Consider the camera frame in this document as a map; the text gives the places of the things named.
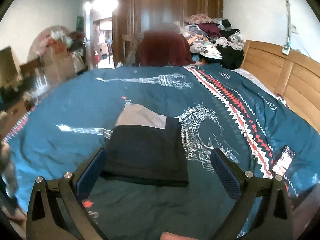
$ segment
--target floor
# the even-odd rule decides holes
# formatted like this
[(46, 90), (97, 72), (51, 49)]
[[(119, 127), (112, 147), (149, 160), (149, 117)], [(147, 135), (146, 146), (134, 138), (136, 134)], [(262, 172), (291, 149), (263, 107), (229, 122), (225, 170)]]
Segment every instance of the floor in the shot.
[(98, 63), (98, 68), (115, 68), (115, 65), (113, 64), (113, 57), (111, 56), (110, 64), (109, 64), (109, 57), (106, 59), (100, 60)]

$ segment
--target wooden bed frame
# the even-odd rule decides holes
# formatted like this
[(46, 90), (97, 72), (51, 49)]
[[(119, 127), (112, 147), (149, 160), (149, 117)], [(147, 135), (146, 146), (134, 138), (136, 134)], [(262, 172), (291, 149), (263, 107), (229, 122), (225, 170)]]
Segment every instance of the wooden bed frame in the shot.
[(247, 40), (241, 68), (256, 76), (272, 93), (320, 132), (320, 63), (275, 44)]

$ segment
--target blue gripper pad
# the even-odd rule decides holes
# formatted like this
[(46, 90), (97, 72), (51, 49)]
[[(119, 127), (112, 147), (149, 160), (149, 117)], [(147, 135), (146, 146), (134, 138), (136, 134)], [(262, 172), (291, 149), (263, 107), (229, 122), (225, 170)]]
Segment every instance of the blue gripper pad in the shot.
[(241, 197), (241, 184), (230, 168), (230, 166), (236, 164), (229, 161), (223, 152), (220, 150), (219, 152), (216, 149), (211, 150), (211, 165), (221, 180), (229, 197), (239, 200)]
[(107, 154), (101, 149), (88, 165), (78, 183), (76, 184), (76, 198), (78, 201), (88, 198), (94, 184), (96, 183), (102, 169), (106, 165)]

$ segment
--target red cloth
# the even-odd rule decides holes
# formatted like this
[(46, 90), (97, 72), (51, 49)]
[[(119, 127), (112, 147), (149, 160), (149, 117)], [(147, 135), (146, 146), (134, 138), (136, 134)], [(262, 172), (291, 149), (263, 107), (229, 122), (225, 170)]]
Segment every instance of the red cloth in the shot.
[(200, 30), (208, 33), (211, 38), (220, 38), (222, 36), (220, 29), (215, 25), (215, 23), (200, 23), (198, 26)]
[(141, 66), (186, 66), (195, 63), (185, 37), (175, 32), (145, 32), (139, 54)]

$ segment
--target phone screen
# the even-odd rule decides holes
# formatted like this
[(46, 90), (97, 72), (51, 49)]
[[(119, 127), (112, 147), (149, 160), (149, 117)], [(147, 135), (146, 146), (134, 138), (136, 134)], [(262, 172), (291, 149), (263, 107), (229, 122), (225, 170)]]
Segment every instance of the phone screen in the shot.
[(288, 146), (285, 146), (279, 159), (272, 167), (272, 171), (283, 177), (290, 164), (292, 163), (295, 155), (296, 153), (292, 149), (290, 149)]

